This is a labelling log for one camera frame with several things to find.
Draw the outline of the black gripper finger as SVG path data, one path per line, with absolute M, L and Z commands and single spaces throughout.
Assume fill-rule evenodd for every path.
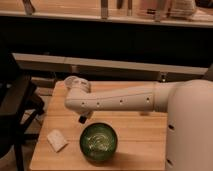
M 86 122 L 86 117 L 80 116 L 78 122 L 84 124 Z

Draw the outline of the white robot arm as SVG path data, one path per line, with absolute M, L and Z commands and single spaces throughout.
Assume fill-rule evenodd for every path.
M 189 80 L 93 92 L 70 76 L 65 106 L 85 121 L 94 111 L 166 112 L 166 171 L 213 171 L 213 82 Z

